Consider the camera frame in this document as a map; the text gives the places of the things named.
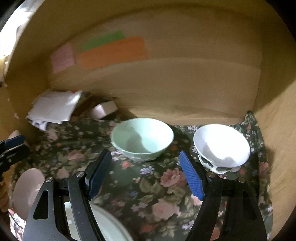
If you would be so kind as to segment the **large white plate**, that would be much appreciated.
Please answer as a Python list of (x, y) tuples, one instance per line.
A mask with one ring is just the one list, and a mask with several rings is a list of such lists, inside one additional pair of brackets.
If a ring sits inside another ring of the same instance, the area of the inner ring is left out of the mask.
[(17, 180), (12, 201), (13, 208), (21, 219), (27, 220), (30, 209), (44, 181), (43, 173), (37, 168), (25, 171)]

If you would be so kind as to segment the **pale green plate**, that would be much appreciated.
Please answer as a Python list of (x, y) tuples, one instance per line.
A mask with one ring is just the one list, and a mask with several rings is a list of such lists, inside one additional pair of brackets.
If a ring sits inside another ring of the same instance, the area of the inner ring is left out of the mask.
[[(68, 227), (70, 230), (70, 235), (75, 240), (80, 240), (78, 231), (75, 225), (71, 203), (70, 201), (64, 203), (66, 217), (68, 221)], [(109, 212), (100, 208), (97, 205), (90, 204), (91, 210), (95, 217), (95, 220), (105, 238), (105, 240), (113, 241), (132, 241), (133, 238), (123, 224), (111, 215)]]

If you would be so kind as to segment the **white cow pattern bowl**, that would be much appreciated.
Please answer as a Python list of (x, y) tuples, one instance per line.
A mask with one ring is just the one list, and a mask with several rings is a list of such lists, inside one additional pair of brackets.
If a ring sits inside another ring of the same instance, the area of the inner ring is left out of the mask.
[(243, 134), (230, 126), (217, 123), (198, 128), (193, 143), (201, 164), (218, 175), (239, 171), (251, 154)]

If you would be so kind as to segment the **pale green bowl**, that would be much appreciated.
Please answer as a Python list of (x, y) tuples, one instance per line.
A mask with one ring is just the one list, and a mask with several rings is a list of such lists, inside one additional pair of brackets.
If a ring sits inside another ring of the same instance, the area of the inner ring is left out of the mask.
[(173, 142), (174, 132), (166, 123), (153, 118), (133, 118), (119, 123), (111, 132), (112, 145), (135, 162), (158, 158)]

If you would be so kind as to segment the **stack of white papers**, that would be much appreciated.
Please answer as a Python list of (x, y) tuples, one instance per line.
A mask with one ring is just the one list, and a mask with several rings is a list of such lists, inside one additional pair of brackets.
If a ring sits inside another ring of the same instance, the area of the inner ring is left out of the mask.
[(82, 93), (47, 90), (34, 99), (26, 119), (42, 131), (46, 130), (49, 123), (69, 121)]

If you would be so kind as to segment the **dark floral tablecloth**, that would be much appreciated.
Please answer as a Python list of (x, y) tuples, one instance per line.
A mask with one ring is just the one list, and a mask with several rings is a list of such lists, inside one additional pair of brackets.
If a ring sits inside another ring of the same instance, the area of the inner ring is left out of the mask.
[(174, 141), (157, 159), (134, 162), (111, 144), (110, 134), (118, 123), (84, 118), (48, 125), (33, 154), (16, 165), (9, 189), (31, 168), (46, 177), (67, 178), (109, 149), (112, 167), (92, 203), (118, 218), (137, 240), (184, 240), (201, 202), (189, 189), (179, 153), (186, 150), (198, 157), (193, 144), (198, 127), (173, 126)]

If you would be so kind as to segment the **small white box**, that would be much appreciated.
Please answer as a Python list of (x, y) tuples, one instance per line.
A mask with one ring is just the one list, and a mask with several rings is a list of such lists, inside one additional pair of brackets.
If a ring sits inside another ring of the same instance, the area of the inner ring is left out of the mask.
[(117, 105), (114, 101), (110, 100), (107, 102), (100, 103), (96, 105), (91, 110), (91, 117), (95, 120), (100, 120), (105, 118), (106, 116), (115, 113), (118, 110)]

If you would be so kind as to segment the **pink sticky note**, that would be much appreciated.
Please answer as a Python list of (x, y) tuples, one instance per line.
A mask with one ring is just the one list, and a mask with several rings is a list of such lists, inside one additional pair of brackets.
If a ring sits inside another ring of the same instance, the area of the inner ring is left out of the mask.
[(76, 61), (71, 43), (66, 43), (65, 45), (57, 49), (51, 55), (50, 59), (54, 74), (75, 65)]

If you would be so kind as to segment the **green sticky note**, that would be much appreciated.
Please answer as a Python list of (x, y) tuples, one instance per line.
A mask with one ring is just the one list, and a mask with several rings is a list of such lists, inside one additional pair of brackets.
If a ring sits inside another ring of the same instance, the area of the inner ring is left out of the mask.
[(82, 51), (87, 51), (95, 47), (111, 43), (113, 41), (122, 40), (125, 38), (123, 31), (118, 30), (105, 35), (94, 37), (80, 45)]

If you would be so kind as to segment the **orange sticky note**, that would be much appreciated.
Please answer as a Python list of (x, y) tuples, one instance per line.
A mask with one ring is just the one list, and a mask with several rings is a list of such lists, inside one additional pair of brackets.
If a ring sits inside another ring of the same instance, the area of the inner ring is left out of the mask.
[(78, 60), (85, 69), (146, 59), (147, 51), (142, 36), (113, 41), (78, 54)]

